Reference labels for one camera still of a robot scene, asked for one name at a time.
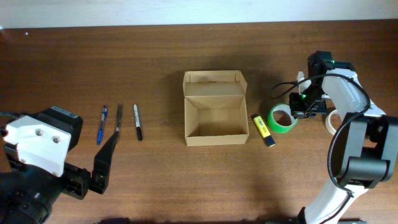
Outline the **blue ballpoint pen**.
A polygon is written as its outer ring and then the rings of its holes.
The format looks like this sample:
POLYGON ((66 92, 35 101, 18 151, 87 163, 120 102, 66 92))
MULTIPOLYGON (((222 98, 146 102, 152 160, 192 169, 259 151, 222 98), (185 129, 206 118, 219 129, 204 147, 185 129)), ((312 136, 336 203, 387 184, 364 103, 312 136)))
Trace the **blue ballpoint pen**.
POLYGON ((100 124, 98 128, 98 133, 97 133, 97 138, 96 138, 96 145, 99 146, 102 142, 103 138, 103 131, 104 131, 104 126, 105 126, 105 121, 107 118, 108 114, 108 109, 106 105, 103 105, 102 110, 101 110, 101 119, 100 119, 100 124))

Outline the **white tape roll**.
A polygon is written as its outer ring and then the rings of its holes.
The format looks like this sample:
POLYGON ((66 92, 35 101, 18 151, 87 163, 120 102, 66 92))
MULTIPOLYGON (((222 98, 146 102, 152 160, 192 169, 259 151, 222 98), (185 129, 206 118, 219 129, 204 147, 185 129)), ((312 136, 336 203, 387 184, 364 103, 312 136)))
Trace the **white tape roll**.
POLYGON ((337 121, 339 121, 341 124, 341 118, 338 110, 331 111, 325 118, 325 127, 332 135, 335 135, 336 133, 337 128, 335 127, 335 125, 337 124, 337 121))

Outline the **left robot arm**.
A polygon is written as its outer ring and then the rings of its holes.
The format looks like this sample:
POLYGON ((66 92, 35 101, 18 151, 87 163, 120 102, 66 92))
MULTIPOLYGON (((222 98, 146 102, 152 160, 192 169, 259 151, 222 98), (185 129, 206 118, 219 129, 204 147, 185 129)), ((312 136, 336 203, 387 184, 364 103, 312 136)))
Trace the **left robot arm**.
POLYGON ((1 173, 1 223, 44 223, 60 194, 82 200, 90 190, 107 189, 119 131, 98 151, 92 171, 65 161, 79 138, 75 129, 23 116, 2 133, 12 170, 1 173))

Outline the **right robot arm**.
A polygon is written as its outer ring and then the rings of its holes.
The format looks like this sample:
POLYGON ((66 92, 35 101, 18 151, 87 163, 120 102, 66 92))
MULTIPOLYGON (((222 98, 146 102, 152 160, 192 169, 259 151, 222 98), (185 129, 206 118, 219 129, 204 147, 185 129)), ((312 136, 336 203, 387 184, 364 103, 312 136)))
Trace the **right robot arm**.
POLYGON ((335 61, 326 51, 316 51, 307 62, 308 77, 298 77, 294 86, 299 91, 289 96, 291 115, 300 119, 325 113, 329 98, 342 124, 328 150, 329 178, 297 219, 299 223, 338 223, 358 197, 392 177, 397 118, 386 115, 371 101, 352 63, 335 61))

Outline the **dark grey pen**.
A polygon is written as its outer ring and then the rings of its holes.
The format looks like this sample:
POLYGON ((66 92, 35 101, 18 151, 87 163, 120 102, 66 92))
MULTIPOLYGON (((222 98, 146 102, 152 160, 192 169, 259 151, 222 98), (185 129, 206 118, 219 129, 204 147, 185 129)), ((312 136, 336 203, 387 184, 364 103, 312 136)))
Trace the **dark grey pen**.
POLYGON ((122 119, 122 110, 123 110, 123 105, 120 103, 118 104, 118 111, 117 111, 117 116, 116 116, 116 129, 115 131, 119 131, 121 127, 121 119, 122 119))

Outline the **yellow highlighter marker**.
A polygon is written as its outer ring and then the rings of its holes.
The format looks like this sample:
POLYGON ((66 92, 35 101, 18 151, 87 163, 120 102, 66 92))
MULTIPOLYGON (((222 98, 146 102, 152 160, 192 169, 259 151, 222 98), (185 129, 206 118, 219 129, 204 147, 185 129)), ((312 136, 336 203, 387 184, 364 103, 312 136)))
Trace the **yellow highlighter marker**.
POLYGON ((265 144, 269 147, 275 146, 275 141, 271 136, 262 117, 259 114, 252 114, 251 118, 254 121, 257 129, 259 130, 262 138, 264 139, 265 144))

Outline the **green tape roll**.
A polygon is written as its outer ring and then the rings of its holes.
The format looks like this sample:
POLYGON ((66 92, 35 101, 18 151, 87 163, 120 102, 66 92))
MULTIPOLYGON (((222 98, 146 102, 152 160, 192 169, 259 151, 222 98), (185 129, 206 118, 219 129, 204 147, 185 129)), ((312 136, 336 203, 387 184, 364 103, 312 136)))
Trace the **green tape roll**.
POLYGON ((268 117, 267 117, 267 123, 268 123, 269 127, 271 128, 271 130, 273 130, 274 132, 283 134, 283 133, 289 132, 292 128, 294 128, 298 123, 298 119, 294 118, 291 115, 290 106, 287 103, 278 103, 278 104, 274 105, 272 107, 272 109, 270 110, 268 117), (278 112, 278 111, 284 112, 289 116, 290 125, 284 126, 284 125, 279 124, 276 121, 276 119, 274 118, 274 113, 278 112))

